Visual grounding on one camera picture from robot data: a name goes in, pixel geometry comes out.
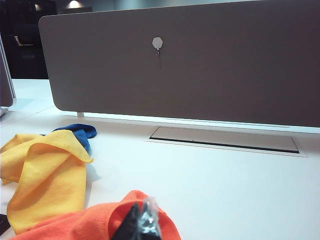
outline blue microfiber cloth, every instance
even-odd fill
[[[81,143],[81,145],[84,147],[84,149],[88,153],[90,152],[90,144],[89,144],[88,139],[94,138],[97,135],[97,130],[94,126],[86,125],[86,124],[79,124],[79,123],[59,127],[53,131],[57,131],[57,130],[70,130],[70,131],[72,131],[74,136],[76,137],[76,139],[78,139],[78,141]]]

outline orange microfiber cloth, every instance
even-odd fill
[[[129,192],[122,201],[103,203],[81,212],[45,220],[11,240],[110,240],[134,203],[142,207],[147,197],[141,191]],[[159,209],[162,240],[180,240],[175,224]]]
[[[18,186],[7,206],[16,234],[49,218],[83,209],[86,163],[92,159],[70,130],[17,134],[1,148],[3,184]]]

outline black object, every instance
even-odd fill
[[[8,221],[7,215],[0,214],[0,235],[10,228],[10,223]]]
[[[147,203],[144,203],[142,213],[149,212]],[[156,232],[141,232],[139,230],[139,219],[141,214],[138,204],[134,204],[130,211],[125,216],[119,228],[114,233],[111,240],[161,240],[160,231]]]
[[[123,222],[114,233],[111,240],[136,240],[138,234],[138,218],[140,216],[138,204],[134,204]]]

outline desk surface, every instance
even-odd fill
[[[30,86],[28,94],[36,90]],[[273,132],[294,137],[307,157],[150,142],[158,123],[63,115],[48,94],[28,100],[16,89],[17,105],[1,119],[1,146],[16,133],[95,126],[85,208],[119,201],[137,189],[156,197],[184,240],[320,238],[319,134]],[[16,185],[1,186],[3,214]],[[10,229],[1,239],[12,236]]]

